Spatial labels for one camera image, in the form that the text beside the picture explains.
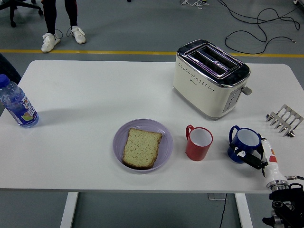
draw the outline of white table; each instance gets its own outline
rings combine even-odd
[[[227,155],[232,126],[249,127],[272,144],[286,175],[304,175],[304,124],[283,137],[266,114],[287,104],[304,115],[304,91],[281,64],[248,64],[250,96],[217,121],[205,119],[172,88],[174,63],[32,62],[19,86],[40,115],[30,129],[5,110],[0,118],[0,189],[266,193],[261,171]],[[167,163],[147,174],[122,166],[112,142],[126,122],[147,118],[173,137]],[[184,150],[187,125],[208,128],[214,141],[206,158],[190,160]]]

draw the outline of table leg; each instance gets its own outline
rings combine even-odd
[[[66,206],[63,211],[60,228],[71,228],[74,212],[77,204],[78,192],[69,192],[66,198]]]
[[[242,228],[253,228],[245,194],[236,193],[234,195],[237,202],[238,216],[241,221]]]

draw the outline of black pants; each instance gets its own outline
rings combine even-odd
[[[43,4],[44,19],[47,24],[47,32],[55,34],[57,17],[56,0],[41,0]],[[66,12],[70,18],[70,25],[77,25],[77,3],[76,0],[65,0]]]

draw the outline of plastic bottle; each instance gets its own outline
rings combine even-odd
[[[29,128],[37,124],[39,115],[18,85],[0,75],[0,100],[17,123]]]

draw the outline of lavender plate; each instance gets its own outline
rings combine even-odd
[[[161,123],[155,121],[155,120],[150,120],[150,119],[137,119],[137,120],[132,120],[130,122],[127,122],[124,124],[122,127],[119,128],[119,130],[116,132],[113,140],[113,149],[114,149],[114,154],[118,161],[124,166],[122,163],[123,159],[123,153],[124,153],[124,145],[127,142],[128,139],[128,133],[130,128],[137,128],[145,131],[150,131],[150,132],[159,132],[162,133],[162,138],[161,142],[159,145],[159,150],[158,150],[158,156],[157,159],[153,165],[152,168],[148,170],[135,170],[132,168],[128,169],[138,171],[138,172],[148,172],[155,170],[159,167],[161,167],[166,161],[169,159],[172,150],[173,150],[173,139],[172,136],[169,132],[169,130],[162,125]]]

